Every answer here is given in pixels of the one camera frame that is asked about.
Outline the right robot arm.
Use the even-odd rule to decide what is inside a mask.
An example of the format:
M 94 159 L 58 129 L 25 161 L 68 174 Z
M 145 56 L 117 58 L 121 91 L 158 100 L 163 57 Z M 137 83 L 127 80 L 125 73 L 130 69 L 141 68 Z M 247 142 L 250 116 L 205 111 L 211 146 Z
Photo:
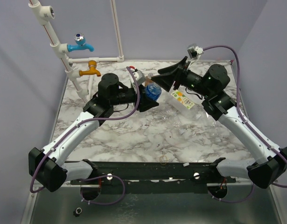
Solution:
M 218 159 L 216 167 L 208 172 L 212 182 L 221 182 L 227 176 L 240 177 L 266 189 L 286 171 L 287 147 L 281 148 L 269 140 L 242 114 L 238 102 L 224 91 L 230 82 L 224 66 L 213 64 L 200 76 L 189 69 L 187 57 L 184 57 L 172 66 L 159 69 L 152 81 L 165 91 L 184 86 L 202 95 L 204 110 L 228 128 L 251 153 L 252 159 L 249 160 Z

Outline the golden energy drink bottle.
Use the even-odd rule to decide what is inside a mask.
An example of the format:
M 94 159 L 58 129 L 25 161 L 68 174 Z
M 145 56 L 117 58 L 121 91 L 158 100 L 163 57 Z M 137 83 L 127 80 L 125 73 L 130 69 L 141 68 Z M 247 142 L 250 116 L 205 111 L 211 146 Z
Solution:
M 153 73 L 148 73 L 145 76 L 145 82 L 144 82 L 144 86 L 147 87 L 149 84 L 153 83 L 152 78 L 153 77 Z

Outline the blue label water bottle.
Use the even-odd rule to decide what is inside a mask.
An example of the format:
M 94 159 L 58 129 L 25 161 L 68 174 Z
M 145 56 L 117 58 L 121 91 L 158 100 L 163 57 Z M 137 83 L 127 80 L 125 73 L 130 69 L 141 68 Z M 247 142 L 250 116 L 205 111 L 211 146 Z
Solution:
M 145 94 L 146 96 L 153 100 L 153 101 L 157 101 L 158 98 L 161 95 L 161 87 L 156 84 L 156 83 L 149 83 L 146 87 L 145 87 Z

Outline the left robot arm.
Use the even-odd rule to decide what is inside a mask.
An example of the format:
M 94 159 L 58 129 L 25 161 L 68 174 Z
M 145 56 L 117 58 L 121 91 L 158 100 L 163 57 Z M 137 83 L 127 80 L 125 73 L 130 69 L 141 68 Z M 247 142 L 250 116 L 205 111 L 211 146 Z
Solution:
M 97 166 L 89 160 L 66 163 L 68 156 L 80 142 L 98 129 L 105 121 L 112 120 L 116 105 L 134 104 L 136 111 L 145 112 L 159 104 L 146 96 L 145 76 L 140 70 L 128 67 L 131 86 L 122 84 L 116 74 L 107 73 L 98 83 L 98 91 L 83 107 L 77 119 L 54 141 L 42 149 L 33 148 L 28 154 L 28 170 L 32 183 L 38 181 L 50 192 L 63 183 L 83 180 L 93 184 L 97 180 Z

